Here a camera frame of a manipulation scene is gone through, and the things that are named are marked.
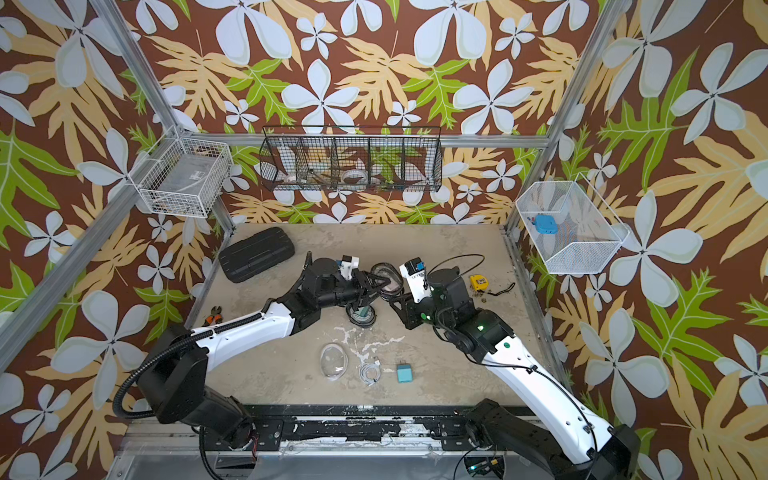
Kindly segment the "teal charger plug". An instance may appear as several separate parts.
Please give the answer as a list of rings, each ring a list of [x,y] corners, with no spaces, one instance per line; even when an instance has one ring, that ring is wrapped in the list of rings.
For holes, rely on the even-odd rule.
[[[396,367],[397,381],[401,384],[413,381],[413,370],[410,364],[398,364]]]

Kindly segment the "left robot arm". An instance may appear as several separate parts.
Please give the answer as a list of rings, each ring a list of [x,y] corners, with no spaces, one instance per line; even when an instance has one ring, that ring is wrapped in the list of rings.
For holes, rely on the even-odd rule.
[[[261,310],[208,327],[177,328],[163,336],[118,388],[113,412],[124,420],[181,422],[241,449],[251,441],[253,417],[234,397],[208,387],[207,374],[257,346],[304,331],[325,308],[369,306],[388,282],[357,268],[353,257],[307,257],[292,287]]]

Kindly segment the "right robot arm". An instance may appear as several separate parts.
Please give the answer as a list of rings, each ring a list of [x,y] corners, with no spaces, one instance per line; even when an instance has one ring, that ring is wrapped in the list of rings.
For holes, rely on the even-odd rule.
[[[529,352],[499,315],[475,306],[458,268],[426,271],[415,258],[399,268],[390,304],[408,329],[429,325],[474,365],[504,382],[538,418],[521,419],[490,399],[463,416],[473,445],[519,454],[555,479],[629,479],[641,441],[576,399]]]

